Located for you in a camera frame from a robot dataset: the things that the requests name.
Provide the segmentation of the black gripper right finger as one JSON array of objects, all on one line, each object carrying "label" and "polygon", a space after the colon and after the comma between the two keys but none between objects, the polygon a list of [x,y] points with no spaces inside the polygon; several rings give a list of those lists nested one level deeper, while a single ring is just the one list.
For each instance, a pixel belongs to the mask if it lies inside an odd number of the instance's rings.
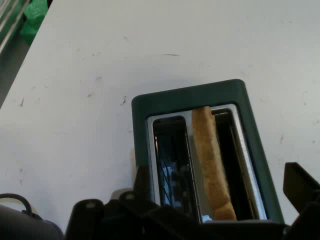
[{"label": "black gripper right finger", "polygon": [[299,216],[285,230],[285,240],[320,238],[320,184],[297,162],[284,168],[283,192]]}]

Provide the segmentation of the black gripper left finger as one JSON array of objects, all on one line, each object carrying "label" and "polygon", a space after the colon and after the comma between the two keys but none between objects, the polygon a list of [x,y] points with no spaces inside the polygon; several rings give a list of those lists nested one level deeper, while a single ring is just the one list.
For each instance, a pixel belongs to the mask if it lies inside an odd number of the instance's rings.
[{"label": "black gripper left finger", "polygon": [[199,226],[169,205],[151,201],[150,174],[137,168],[132,190],[103,204],[78,202],[72,210],[67,240],[196,240]]}]

